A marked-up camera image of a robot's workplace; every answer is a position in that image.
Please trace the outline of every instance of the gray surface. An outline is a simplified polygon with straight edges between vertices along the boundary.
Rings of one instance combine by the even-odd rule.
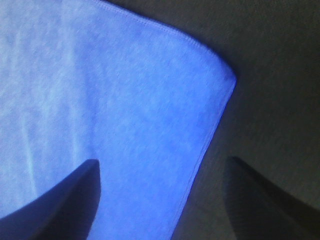
[[[173,240],[234,240],[222,202],[227,156],[320,209],[320,1],[112,0],[206,43],[238,83]]]

